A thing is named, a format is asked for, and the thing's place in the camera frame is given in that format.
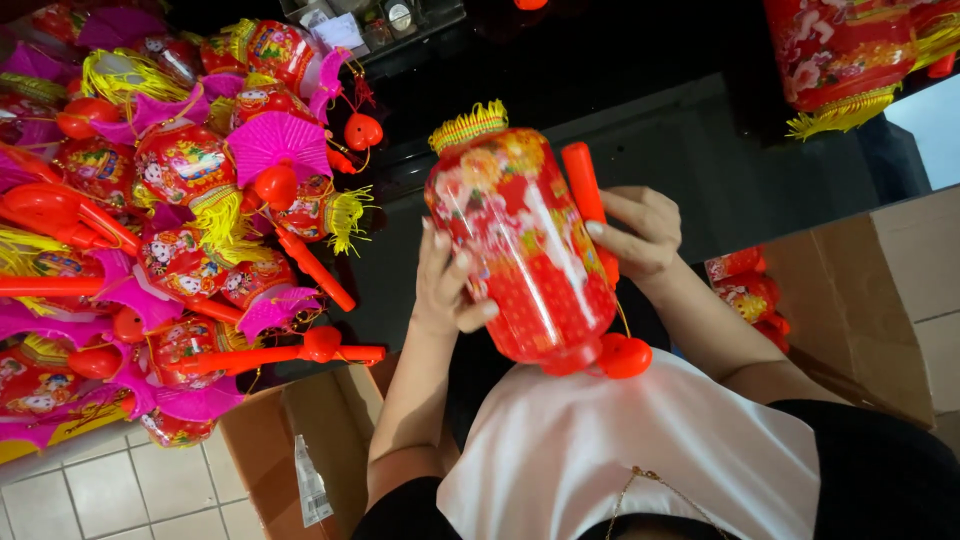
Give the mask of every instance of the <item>woman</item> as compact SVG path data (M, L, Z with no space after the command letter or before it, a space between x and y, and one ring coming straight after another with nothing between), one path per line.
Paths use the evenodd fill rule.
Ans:
M655 349L632 379L554 378L512 367L480 332L458 343L497 305L464 300L473 257L448 264L450 237L424 220L355 539L960 538L960 466L945 445L817 385L717 299L677 257L672 201L621 187L603 202L636 234L591 222L590 236L689 363ZM644 301L626 301L625 281L629 311ZM643 337L669 347L654 334ZM449 472L444 404L466 438Z

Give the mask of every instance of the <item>gold necklace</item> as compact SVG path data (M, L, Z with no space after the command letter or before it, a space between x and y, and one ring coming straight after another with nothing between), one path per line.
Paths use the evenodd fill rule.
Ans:
M657 481L663 484L664 486L666 486L667 488L669 488L670 491L677 494L677 497L680 497L681 499L686 501L687 504L693 506L694 510L700 512L700 515L704 516L704 519L707 520L707 523L713 525L713 528L717 529L717 532L720 533L720 536L722 536L724 540L730 540L730 536L727 536L727 533L724 532L723 529L718 527L717 524L715 524L713 520L710 519L707 513L700 506L698 506L694 501L691 501L686 497L686 495L677 491L677 489L674 488L672 485L666 483L666 480L662 479L660 475L658 475L657 473L653 471L644 471L643 469L640 469L636 465L634 465L634 470L630 474L630 479L627 480L627 484L623 486L623 491L620 492L620 497L616 500L616 508L613 509L613 517L610 519L610 526L607 527L607 540L611 540L610 535L613 534L613 522L616 521L616 515L620 513L620 506L623 504L623 497L627 495L627 490L630 489L630 484L634 483L634 479L636 477L642 477L645 479Z

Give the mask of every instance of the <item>black top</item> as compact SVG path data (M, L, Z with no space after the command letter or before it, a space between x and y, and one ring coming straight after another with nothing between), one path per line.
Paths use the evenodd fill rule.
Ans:
M788 400L770 407L814 430L821 475L815 538L960 538L960 465L933 435L849 405ZM413 479L387 494L364 516L353 539L460 539L437 509L440 482ZM695 493L685 495L697 500ZM618 518L614 533L622 533L636 517ZM720 538L715 528L699 521L643 517L692 540ZM581 539L604 538L609 523L597 524Z

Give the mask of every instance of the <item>white tile floor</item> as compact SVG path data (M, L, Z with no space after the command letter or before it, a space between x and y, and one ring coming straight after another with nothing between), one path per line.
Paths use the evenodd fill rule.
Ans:
M218 430L161 449L145 432L0 489L0 540L264 540Z

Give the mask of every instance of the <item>white top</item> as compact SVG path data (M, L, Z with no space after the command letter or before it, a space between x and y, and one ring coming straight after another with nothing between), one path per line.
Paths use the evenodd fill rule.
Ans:
M491 391L437 507L465 540L576 539L613 516L633 466L652 470L743 540L813 537L813 430L655 349L628 380L518 365ZM637 478L618 515L706 520Z

